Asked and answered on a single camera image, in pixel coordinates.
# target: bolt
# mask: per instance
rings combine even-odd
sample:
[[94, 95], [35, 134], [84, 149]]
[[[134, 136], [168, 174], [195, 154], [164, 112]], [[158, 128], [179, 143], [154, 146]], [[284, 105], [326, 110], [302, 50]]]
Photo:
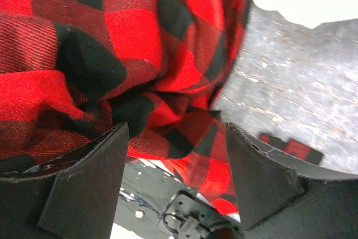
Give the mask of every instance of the bolt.
[[144, 212], [141, 211], [141, 210], [135, 211], [135, 217], [139, 218], [139, 219], [142, 219], [144, 217]]

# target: table surface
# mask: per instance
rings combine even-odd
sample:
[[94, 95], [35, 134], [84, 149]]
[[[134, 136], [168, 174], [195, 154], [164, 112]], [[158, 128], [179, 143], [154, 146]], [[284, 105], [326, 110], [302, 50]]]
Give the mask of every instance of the table surface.
[[316, 29], [253, 5], [246, 38], [215, 107], [253, 135], [294, 138], [322, 166], [358, 174], [358, 20]]

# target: red and black plaid shirt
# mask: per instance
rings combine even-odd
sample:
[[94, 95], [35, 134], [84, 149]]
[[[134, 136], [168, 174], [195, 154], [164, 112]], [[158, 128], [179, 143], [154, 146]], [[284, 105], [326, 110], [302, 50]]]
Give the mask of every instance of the red and black plaid shirt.
[[130, 157], [165, 160], [235, 212], [210, 107], [248, 10], [249, 0], [0, 0], [0, 166], [45, 162], [127, 121]]

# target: plaid fabric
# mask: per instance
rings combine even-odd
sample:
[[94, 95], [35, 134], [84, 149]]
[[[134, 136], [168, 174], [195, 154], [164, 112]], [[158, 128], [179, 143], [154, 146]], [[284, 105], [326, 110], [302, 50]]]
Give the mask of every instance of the plaid fabric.
[[129, 157], [165, 161], [235, 212], [224, 127], [210, 106], [249, 0], [1, 0], [0, 161], [19, 169], [127, 121]]

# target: gray countertop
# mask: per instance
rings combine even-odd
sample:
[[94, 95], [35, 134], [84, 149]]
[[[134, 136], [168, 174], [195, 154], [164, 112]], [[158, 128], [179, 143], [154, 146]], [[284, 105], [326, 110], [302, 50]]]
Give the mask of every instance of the gray countertop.
[[224, 121], [294, 138], [322, 166], [358, 174], [358, 20], [306, 29], [253, 6], [221, 97]]

